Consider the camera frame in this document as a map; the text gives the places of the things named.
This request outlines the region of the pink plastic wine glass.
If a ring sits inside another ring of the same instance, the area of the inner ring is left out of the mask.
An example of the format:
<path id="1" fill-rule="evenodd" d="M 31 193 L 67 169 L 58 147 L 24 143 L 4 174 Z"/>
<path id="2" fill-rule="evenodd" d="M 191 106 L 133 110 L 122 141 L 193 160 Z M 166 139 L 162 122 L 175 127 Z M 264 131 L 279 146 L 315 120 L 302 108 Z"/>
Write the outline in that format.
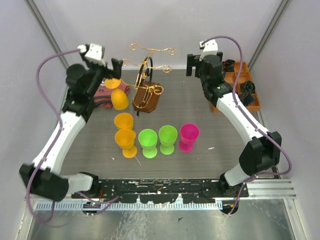
<path id="1" fill-rule="evenodd" d="M 179 149 L 183 153 L 190 153 L 193 151 L 194 143 L 199 137 L 200 130 L 197 125 L 193 123 L 186 123 L 180 128 Z"/>

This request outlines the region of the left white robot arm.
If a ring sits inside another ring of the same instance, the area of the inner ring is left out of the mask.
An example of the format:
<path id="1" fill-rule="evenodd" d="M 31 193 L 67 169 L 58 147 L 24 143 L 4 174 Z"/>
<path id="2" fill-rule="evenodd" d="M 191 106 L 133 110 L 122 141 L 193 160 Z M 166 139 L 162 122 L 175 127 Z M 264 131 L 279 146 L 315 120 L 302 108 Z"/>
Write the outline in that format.
<path id="1" fill-rule="evenodd" d="M 83 193 L 95 198 L 100 193 L 97 175 L 79 172 L 60 174 L 65 157 L 78 133 L 88 122 L 96 104 L 96 94 L 103 79 L 120 79 L 123 61 L 113 58 L 112 69 L 87 61 L 87 66 L 73 64 L 66 70 L 67 96 L 59 113 L 58 125 L 43 150 L 31 164 L 23 164 L 19 174 L 26 186 L 26 194 L 34 194 L 60 202 L 67 194 Z"/>

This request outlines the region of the yellow plastic wine glass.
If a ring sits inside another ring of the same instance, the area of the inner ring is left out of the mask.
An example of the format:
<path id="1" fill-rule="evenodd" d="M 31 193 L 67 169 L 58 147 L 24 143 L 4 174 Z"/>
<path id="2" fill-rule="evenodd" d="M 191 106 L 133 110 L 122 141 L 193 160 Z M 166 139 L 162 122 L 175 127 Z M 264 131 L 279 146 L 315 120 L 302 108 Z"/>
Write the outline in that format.
<path id="1" fill-rule="evenodd" d="M 129 105 L 128 95 L 130 93 L 130 86 L 122 79 L 107 78 L 104 86 L 111 90 L 111 103 L 117 111 L 126 109 Z"/>

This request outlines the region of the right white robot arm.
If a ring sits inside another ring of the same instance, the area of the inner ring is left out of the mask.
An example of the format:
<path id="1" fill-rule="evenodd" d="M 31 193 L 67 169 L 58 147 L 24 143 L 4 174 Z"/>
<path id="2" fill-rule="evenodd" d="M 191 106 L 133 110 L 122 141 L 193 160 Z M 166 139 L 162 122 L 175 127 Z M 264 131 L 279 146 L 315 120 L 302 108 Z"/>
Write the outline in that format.
<path id="1" fill-rule="evenodd" d="M 186 76 L 192 74 L 200 79 L 205 98 L 228 118 L 244 142 L 238 164 L 218 180 L 220 193 L 231 197 L 245 180 L 279 163 L 282 137 L 257 122 L 233 93 L 232 86 L 225 81 L 220 53 L 204 57 L 188 54 Z"/>

